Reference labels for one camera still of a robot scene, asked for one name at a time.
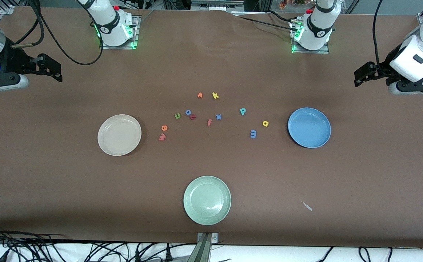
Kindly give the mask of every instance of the white floor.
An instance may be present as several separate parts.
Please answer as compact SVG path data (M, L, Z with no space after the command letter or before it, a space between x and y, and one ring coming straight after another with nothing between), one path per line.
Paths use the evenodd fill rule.
M66 262L83 262L90 252L91 244L57 244L56 248L59 250ZM137 244L128 244L128 247L122 246L117 249L127 257L128 250L130 257L135 253ZM147 259L156 252L163 250L166 244L157 244L151 247L142 259ZM171 249L173 257L184 257L190 255L193 250L193 245L182 246ZM268 246L213 246L211 251L210 262L222 262L227 259L230 262L318 262L322 259L328 247L268 247ZM0 257L7 249L0 245ZM372 262L386 262L389 254L389 249L368 248ZM30 252L23 251L29 259L32 258ZM62 262L55 251L50 248L50 254L54 262ZM98 252L96 256L92 257L90 261L97 261L104 252ZM160 254L162 258L165 257L165 252ZM7 262L18 262L16 254L9 255ZM119 262L117 255L106 257L103 262ZM363 262L358 255L358 248L356 247L335 247L329 254L326 262ZM423 262L423 249L394 249L391 257L391 262Z

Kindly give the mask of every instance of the small white debris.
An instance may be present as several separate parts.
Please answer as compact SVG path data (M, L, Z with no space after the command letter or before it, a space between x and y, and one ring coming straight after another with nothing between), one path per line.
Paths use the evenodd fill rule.
M302 203L304 204L304 206L305 206L308 210L310 210L310 211L312 211L312 210L313 210L313 209L312 209L309 205L305 204L303 201L300 201L300 202L302 202Z

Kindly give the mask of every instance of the black cable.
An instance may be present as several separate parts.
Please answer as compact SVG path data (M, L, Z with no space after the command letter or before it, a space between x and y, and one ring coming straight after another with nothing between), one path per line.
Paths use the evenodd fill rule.
M93 245L97 245L97 247L95 249L90 249L90 252L88 253L87 257L85 258L84 262L89 262L90 259L98 252L100 252L103 248L105 248L106 246L109 246L109 243L104 243L104 244L95 244L92 243L92 247Z
M174 247L181 247L181 246L186 246L186 245L196 245L196 243L185 243L185 244L179 244L179 245L175 245L173 247L170 247L170 249L174 248ZM161 250L160 252L156 252L155 254L151 255L149 258L147 258L146 260L142 260L143 262L150 260L153 257L156 257L157 255L161 254L162 252L165 252L166 249Z
M171 247L169 243L166 244L166 257L164 257L165 262L170 262L174 260L174 257L171 255Z
M18 251L18 246L20 245L20 246L22 246L22 247L24 247L24 248L26 248L30 251L33 259L38 260L40 262L43 262L44 259L42 257L40 257L38 252L35 252L35 250L33 250L32 247L30 245L28 245L25 241L12 238L12 237L10 237L6 234L23 234L23 235L32 235L32 236L40 237L39 235L32 234L32 233L26 233L26 232L19 232L19 231L0 231L0 240L6 240L7 241L7 242L3 242L3 247L8 247L8 249L10 251L16 253L18 255L19 260L22 257L23 259L28 261L27 257L22 255Z
M334 247L330 247L330 248L328 249L328 251L326 252L326 254L324 254L324 257L323 257L321 260L319 260L318 262L324 262L324 261L326 260L326 258L328 257L329 253L331 253L331 250L332 250L333 248L334 248Z
M95 19L92 17L92 15L90 14L90 12L79 1L77 1L77 3L85 10L85 12L88 13L88 16L90 16L90 18L92 19L93 23L96 24ZM93 61L91 61L89 63L81 63L81 62L75 60L74 58L72 58L70 55L68 55L68 53L62 48L62 46L60 45L60 43L56 39L55 35L53 35L53 32L50 30L50 27L48 26L47 22L45 21L45 18L41 14L40 14L40 18L43 21L45 27L48 29L48 32L50 33L51 37L55 41L55 43L58 46L58 48L63 52L63 54L67 58L69 58L74 63L76 63L78 65L92 65L92 64L96 63L101 58L101 55L103 53L103 39L101 37L101 33L99 34L99 36L100 36L100 53L98 54L97 58L95 58L95 60L93 60Z
M284 18L284 17L280 16L278 13L276 13L276 12L274 12L272 10L267 10L267 11L264 11L264 12L265 13L272 13L273 15L275 15L276 17L278 17L279 19L281 19L283 21L286 21L286 22L290 22L291 19L297 18L297 17L294 17L294 18L287 19L287 18Z
M144 254L145 254L145 252L150 248L150 247L153 247L153 245L156 245L156 244L158 244L158 243L151 243L150 245L148 245L146 248L144 248L144 249L142 249L141 251L140 251L140 257L142 257Z
M391 262L392 257L392 247L389 248L389 256L387 257L387 262Z
M37 17L38 25L40 25L40 38L35 43L31 44L32 46L37 46L40 43L42 43L43 38L45 37L45 29L43 28L43 23L42 23L42 19L41 19L40 1L38 1L38 3L34 2L34 1L30 1L29 5L30 5L30 7L32 7L32 10L35 13L35 16Z
M32 27L29 29L29 31L27 31L27 33L25 35L23 35L21 38L19 38L19 40L17 40L15 42L16 45L20 44L22 41L24 41L27 38L27 36L29 36L35 30L35 28L37 27L38 24L39 24L39 20L38 20L38 18L36 18L35 22L33 23Z
M375 45L375 57L376 57L376 64L378 65L378 69L379 71L385 75L385 76L389 76L390 78L394 77L391 75L386 74L383 71L383 68L381 67L381 64L379 63L379 54L378 54L378 43L376 42L376 18L378 16L378 11L379 11L379 7L381 6L381 3L383 2L383 0L379 0L378 6L376 7L376 12L375 12L375 16L373 17L373 44Z
M270 23L267 23L267 22L263 22L263 21L258 21L258 20L250 19L250 18L247 18L247 17L241 17L241 16L239 16L239 17L240 17L240 18L242 18L242 19L245 19L245 20L249 20L249 21L253 21L253 22L257 22L257 23L261 23L261 24L264 24L264 25L271 25L271 26L273 26L273 27L277 27L277 28L284 28L284 29L291 30L291 31L297 31L297 29L296 29L296 28L288 28L288 27L283 27L283 26L281 26L281 25L274 25L274 24L270 24Z
M135 259L135 262L140 261L140 251L139 251L140 244L142 243L137 244L137 248L135 249L135 255L131 259L129 259L127 262L131 262L133 259Z
M147 260L144 260L143 262L146 262L146 261L148 261L148 260L152 260L152 259L154 259L154 258L159 258L159 259L160 259L160 261L161 261L161 262L163 262L163 259L162 259L161 257L158 257L158 256L156 256L156 257L152 257L152 258L149 258L149 259L147 259Z
M45 257L44 259L42 258L42 260L47 260L47 261L50 261L50 262L52 262L53 261L53 259L52 259L52 257L51 257L51 255L50 255L50 252L49 252L49 250L48 250L48 247L46 246L46 245L42 245L42 246L40 246L40 244L32 244L32 246L31 247L33 247L33 250L35 250L35 252L37 253L37 254L39 254L39 252L41 252L42 254L43 254L43 256ZM47 254L45 254L45 251L43 250L43 247L45 247L45 249L47 250L47 254L48 254L48 256L47 256Z
M58 249L56 248L56 246L55 246L55 244L53 243L53 239L51 238L51 236L50 235L48 235L48 239L50 240L50 245L53 247L53 249L55 250L55 252L58 254L58 256L61 258L61 260L63 261L63 262L67 262L63 257L62 257L62 255L60 254L60 252L58 251Z
M364 250L365 250L365 252L366 252L366 256L368 257L368 261L367 261L367 260L365 260L365 259L363 258L363 255L362 255L362 249L364 249ZM369 254L368 250L366 249L366 247L359 247L359 248L358 248L358 255L360 256L360 258L361 258L364 262L371 262L371 259L370 259L370 254Z
M120 252L117 252L117 251L116 251L116 249L118 249L118 248L120 248L121 246L124 246L124 245L127 245L127 243L120 244L120 245L118 245L117 247L115 247L115 248L113 248L113 249L110 249L110 248L108 248L108 247L105 247L105 249L107 249L109 252L107 252L105 255L103 255L102 257L100 257L100 258L98 259L98 262L101 262L101 261L103 260L103 258L105 258L105 257L109 257L110 255L118 255L118 257L119 257L119 262L121 262L121 257L122 257L125 261L127 261L127 260L128 260L128 258L125 258L125 256L124 256L123 254L121 254Z

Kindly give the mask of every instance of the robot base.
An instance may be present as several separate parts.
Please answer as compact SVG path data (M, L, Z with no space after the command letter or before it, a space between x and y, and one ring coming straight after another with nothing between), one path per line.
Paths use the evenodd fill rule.
M296 28L297 30L300 30L302 17L299 16L297 19L293 19L289 23L289 28ZM329 48L328 43L325 43L322 48L318 50L308 50L303 48L297 41L295 41L296 34L299 33L299 31L291 31L291 44L292 44L292 52L293 53L321 53L321 54L328 54Z
M139 41L139 32L140 32L140 21L141 15L132 15L132 34L133 37L127 40L124 44L120 46L108 46L103 43L103 49L121 49L121 50L129 50L129 49L137 49L137 43Z

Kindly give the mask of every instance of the white plate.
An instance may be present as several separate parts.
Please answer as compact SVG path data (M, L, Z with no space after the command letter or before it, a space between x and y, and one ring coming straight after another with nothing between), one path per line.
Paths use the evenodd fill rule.
M139 122L128 115L108 118L98 130L98 145L111 156L123 156L132 152L140 143L142 129Z

